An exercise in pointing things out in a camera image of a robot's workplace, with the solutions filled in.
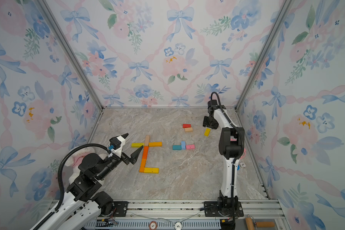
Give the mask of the yellow long block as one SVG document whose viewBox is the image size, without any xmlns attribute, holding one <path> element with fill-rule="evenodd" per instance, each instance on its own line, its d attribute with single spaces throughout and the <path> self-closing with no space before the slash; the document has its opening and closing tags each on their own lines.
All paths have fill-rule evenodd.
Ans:
<svg viewBox="0 0 345 230">
<path fill-rule="evenodd" d="M 148 167 L 145 167 L 143 172 L 144 173 L 155 173 L 155 174 L 158 174 L 159 173 L 159 168 L 148 168 Z"/>
</svg>

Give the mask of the light blue block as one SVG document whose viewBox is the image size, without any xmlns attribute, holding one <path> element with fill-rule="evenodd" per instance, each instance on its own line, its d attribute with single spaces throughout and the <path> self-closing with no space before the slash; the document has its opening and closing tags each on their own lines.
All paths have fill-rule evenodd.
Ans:
<svg viewBox="0 0 345 230">
<path fill-rule="evenodd" d="M 186 149 L 186 142 L 185 142 L 185 141 L 182 141 L 182 142 L 181 142 L 181 149 L 182 149 L 182 150 L 185 150 L 185 149 Z"/>
</svg>

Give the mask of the orange small block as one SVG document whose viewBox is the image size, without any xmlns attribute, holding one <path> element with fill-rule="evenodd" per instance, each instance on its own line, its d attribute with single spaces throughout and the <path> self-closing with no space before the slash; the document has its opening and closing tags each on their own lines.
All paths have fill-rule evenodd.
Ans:
<svg viewBox="0 0 345 230">
<path fill-rule="evenodd" d="M 146 158 L 142 158 L 141 160 L 140 170 L 139 170 L 140 173 L 143 173 L 145 170 L 146 160 L 147 160 Z"/>
</svg>

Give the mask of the tan wood block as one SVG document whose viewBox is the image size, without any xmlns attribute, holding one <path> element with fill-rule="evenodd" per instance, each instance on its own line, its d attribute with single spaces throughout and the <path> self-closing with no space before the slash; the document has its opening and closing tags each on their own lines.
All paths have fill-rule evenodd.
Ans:
<svg viewBox="0 0 345 230">
<path fill-rule="evenodd" d="M 192 132 L 193 131 L 193 128 L 192 127 L 186 127 L 185 128 L 185 132 Z"/>
</svg>

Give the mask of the teal block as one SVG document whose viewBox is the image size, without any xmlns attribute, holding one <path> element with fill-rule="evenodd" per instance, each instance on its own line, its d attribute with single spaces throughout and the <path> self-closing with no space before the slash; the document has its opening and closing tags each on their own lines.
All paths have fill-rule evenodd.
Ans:
<svg viewBox="0 0 345 230">
<path fill-rule="evenodd" d="M 182 149 L 182 146 L 181 146 L 181 145 L 173 145 L 173 146 L 172 146 L 172 149 L 173 149 L 173 150 L 181 150 L 181 149 Z"/>
</svg>

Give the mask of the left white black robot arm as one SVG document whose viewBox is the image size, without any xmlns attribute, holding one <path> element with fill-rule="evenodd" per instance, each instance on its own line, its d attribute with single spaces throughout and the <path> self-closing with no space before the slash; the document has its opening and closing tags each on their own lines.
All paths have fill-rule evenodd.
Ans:
<svg viewBox="0 0 345 230">
<path fill-rule="evenodd" d="M 109 146 L 88 143 L 72 149 L 61 161 L 57 179 L 60 198 L 57 204 L 32 228 L 34 230 L 80 230 L 98 216 L 111 217 L 126 213 L 127 202 L 114 202 L 111 196 L 100 191 L 101 181 L 120 163 L 135 164 L 144 147 L 140 146 L 130 156 L 123 152 L 128 134 L 112 137 Z M 63 168 L 76 152 L 96 147 L 106 152 L 102 158 L 96 153 L 87 154 L 81 161 L 79 175 L 67 187 L 63 183 Z"/>
</svg>

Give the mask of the lime yellow block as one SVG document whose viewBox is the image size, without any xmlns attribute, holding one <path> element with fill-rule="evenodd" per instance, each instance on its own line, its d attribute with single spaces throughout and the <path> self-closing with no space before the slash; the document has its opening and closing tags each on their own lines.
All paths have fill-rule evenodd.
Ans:
<svg viewBox="0 0 345 230">
<path fill-rule="evenodd" d="M 143 146 L 144 146 L 144 143 L 132 143 L 131 144 L 132 148 L 140 148 L 140 147 L 143 147 Z"/>
</svg>

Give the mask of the natural wood block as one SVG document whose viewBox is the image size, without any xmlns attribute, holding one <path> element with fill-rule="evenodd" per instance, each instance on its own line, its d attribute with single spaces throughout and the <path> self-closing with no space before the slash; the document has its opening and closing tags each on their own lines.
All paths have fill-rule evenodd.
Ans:
<svg viewBox="0 0 345 230">
<path fill-rule="evenodd" d="M 146 135 L 145 137 L 145 146 L 148 146 L 150 142 L 150 135 Z"/>
</svg>

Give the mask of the amber yellow block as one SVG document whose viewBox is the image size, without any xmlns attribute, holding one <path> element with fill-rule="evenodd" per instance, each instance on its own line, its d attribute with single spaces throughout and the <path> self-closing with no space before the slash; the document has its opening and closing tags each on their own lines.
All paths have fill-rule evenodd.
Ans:
<svg viewBox="0 0 345 230">
<path fill-rule="evenodd" d="M 162 142 L 150 142 L 149 147 L 161 147 L 163 145 Z"/>
</svg>

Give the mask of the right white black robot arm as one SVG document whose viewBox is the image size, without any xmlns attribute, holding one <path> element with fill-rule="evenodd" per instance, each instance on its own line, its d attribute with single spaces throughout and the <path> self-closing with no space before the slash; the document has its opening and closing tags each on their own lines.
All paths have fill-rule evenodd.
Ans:
<svg viewBox="0 0 345 230">
<path fill-rule="evenodd" d="M 219 100 L 208 102 L 208 116 L 204 117 L 203 126 L 221 129 L 218 151 L 223 158 L 223 177 L 216 207 L 223 216 L 241 217 L 243 215 L 238 198 L 237 171 L 244 153 L 244 129 L 237 126 L 227 113 L 226 107 Z"/>
</svg>

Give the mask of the pink block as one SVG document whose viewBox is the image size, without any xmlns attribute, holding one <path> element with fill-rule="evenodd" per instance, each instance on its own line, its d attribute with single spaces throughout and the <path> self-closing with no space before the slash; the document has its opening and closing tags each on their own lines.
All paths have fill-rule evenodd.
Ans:
<svg viewBox="0 0 345 230">
<path fill-rule="evenodd" d="M 195 145 L 194 144 L 191 144 L 191 145 L 186 145 L 186 149 L 187 150 L 194 150 L 195 149 Z"/>
</svg>

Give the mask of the red-orange block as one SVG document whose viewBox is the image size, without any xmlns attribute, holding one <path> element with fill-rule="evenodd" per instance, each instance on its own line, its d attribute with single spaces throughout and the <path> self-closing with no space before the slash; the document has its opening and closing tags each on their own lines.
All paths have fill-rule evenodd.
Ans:
<svg viewBox="0 0 345 230">
<path fill-rule="evenodd" d="M 142 155 L 143 159 L 147 159 L 147 157 L 148 157 L 148 150 L 149 150 L 149 147 L 148 146 L 144 146 L 143 155 Z"/>
</svg>

